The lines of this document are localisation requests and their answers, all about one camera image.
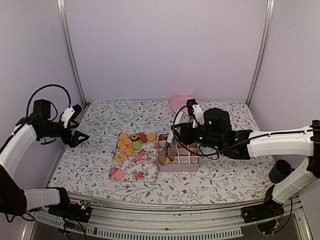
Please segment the metal tongs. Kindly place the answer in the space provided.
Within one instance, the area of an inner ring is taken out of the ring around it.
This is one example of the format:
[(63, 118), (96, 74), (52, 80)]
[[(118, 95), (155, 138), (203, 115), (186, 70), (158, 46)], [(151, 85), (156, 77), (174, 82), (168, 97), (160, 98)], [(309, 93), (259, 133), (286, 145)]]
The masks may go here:
[(173, 133), (170, 132), (166, 138), (163, 148), (159, 151), (157, 157), (157, 164), (160, 165), (165, 158), (169, 158), (170, 162), (174, 160), (176, 156), (176, 140), (173, 138)]

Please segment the compartment tin box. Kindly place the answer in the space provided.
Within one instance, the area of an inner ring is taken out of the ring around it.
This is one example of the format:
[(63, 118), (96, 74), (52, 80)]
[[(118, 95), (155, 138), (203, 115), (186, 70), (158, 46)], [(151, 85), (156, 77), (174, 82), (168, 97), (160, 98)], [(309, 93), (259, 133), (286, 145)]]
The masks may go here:
[(168, 165), (158, 165), (158, 170), (162, 173), (197, 171), (200, 165), (198, 145), (193, 143), (185, 147), (188, 150), (176, 142), (174, 160)]

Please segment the floral cookie tray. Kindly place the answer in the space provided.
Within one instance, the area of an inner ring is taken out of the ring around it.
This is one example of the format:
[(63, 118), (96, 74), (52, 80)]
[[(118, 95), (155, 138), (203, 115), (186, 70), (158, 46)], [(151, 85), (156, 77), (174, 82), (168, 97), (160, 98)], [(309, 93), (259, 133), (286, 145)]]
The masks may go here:
[[(130, 139), (132, 134), (139, 134), (140, 139), (136, 142), (142, 144), (142, 148), (136, 150)], [(113, 163), (109, 170), (108, 178), (118, 182), (155, 182), (158, 175), (158, 136), (155, 141), (148, 141), (147, 135), (155, 133), (145, 132), (122, 132), (118, 135), (118, 140), (113, 154)], [(123, 171), (125, 177), (116, 180), (114, 173)]]

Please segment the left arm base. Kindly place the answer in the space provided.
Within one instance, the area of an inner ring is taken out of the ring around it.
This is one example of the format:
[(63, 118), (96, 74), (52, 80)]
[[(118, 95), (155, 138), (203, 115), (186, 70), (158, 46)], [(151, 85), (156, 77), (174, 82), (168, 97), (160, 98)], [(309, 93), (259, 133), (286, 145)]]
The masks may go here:
[(56, 187), (59, 193), (59, 204), (51, 205), (48, 213), (61, 218), (77, 220), (81, 223), (88, 223), (91, 217), (92, 208), (89, 203), (81, 200), (77, 203), (72, 203), (65, 188)]

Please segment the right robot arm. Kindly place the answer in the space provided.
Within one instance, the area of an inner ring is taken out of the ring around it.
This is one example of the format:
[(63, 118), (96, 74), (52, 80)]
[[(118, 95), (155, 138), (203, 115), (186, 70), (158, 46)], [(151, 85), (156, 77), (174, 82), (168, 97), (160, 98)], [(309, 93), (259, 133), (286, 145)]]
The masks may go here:
[(258, 213), (269, 218), (291, 196), (320, 178), (320, 122), (282, 131), (253, 131), (231, 128), (230, 115), (219, 108), (203, 111), (199, 105), (188, 109), (193, 123), (181, 122), (183, 112), (179, 110), (172, 123), (172, 134), (176, 141), (186, 147), (197, 143), (215, 150), (216, 155), (230, 159), (249, 160), (269, 155), (304, 156), (303, 162), (279, 183), (268, 189), (264, 203)]

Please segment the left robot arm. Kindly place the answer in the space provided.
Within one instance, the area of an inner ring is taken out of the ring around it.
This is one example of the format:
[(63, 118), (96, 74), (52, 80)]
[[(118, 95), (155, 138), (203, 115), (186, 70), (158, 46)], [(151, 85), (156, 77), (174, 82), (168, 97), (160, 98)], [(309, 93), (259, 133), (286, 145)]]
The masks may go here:
[(28, 148), (40, 140), (50, 138), (52, 142), (61, 139), (70, 148), (75, 148), (89, 139), (89, 135), (78, 131), (76, 121), (82, 108), (72, 105), (67, 89), (59, 84), (53, 87), (66, 93), (68, 105), (61, 115), (51, 117), (51, 109), (55, 105), (45, 99), (33, 100), (33, 111), (25, 112), (11, 135), (0, 148), (0, 211), (5, 215), (22, 217), (23, 215), (49, 208), (54, 214), (63, 217), (76, 217), (84, 207), (71, 203), (67, 191), (63, 187), (21, 189), (14, 180), (15, 172)]

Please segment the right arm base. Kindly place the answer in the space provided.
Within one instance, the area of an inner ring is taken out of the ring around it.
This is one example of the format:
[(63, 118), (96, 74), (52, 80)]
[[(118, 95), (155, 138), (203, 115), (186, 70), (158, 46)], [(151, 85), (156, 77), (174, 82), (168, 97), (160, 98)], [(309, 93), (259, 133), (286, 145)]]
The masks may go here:
[(245, 223), (262, 221), (285, 213), (283, 203), (277, 203), (272, 199), (261, 204), (243, 207), (240, 211)]

